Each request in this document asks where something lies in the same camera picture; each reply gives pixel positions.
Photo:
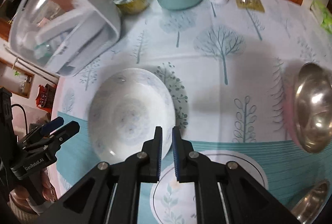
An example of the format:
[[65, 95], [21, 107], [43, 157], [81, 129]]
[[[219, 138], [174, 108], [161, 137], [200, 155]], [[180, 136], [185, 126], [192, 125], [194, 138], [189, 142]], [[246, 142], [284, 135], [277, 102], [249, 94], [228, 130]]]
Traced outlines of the left hand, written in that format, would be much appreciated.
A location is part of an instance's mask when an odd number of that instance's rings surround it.
[[55, 188], [50, 182], [47, 169], [26, 177], [10, 192], [10, 198], [19, 208], [29, 211], [57, 200]]

